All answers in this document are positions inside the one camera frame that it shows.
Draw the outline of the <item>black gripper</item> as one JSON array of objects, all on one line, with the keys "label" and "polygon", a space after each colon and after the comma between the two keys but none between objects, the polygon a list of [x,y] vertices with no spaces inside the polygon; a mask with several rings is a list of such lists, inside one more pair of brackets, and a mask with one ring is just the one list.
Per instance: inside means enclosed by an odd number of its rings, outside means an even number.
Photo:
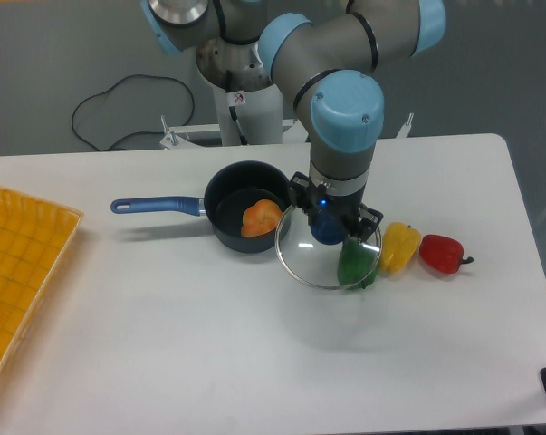
[{"label": "black gripper", "polygon": [[345,228],[349,237],[365,242],[379,228],[383,214],[362,203],[365,185],[355,192],[340,196],[331,195],[329,186],[315,186],[301,172],[295,172],[288,185],[291,204],[307,217],[309,226],[317,225],[322,217],[329,217]]}]

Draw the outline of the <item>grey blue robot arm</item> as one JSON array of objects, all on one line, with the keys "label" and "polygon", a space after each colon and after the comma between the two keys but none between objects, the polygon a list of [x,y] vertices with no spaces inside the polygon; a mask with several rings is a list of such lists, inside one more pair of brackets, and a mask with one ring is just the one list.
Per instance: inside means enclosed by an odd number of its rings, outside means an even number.
[{"label": "grey blue robot arm", "polygon": [[310,169],[293,205],[324,245],[366,240],[380,215],[362,202],[384,96],[373,79],[384,64],[437,44],[440,1],[350,1],[321,25],[302,14],[268,15],[265,1],[145,1],[142,11],[169,53],[196,51],[204,79],[228,92],[279,90],[310,139]]}]

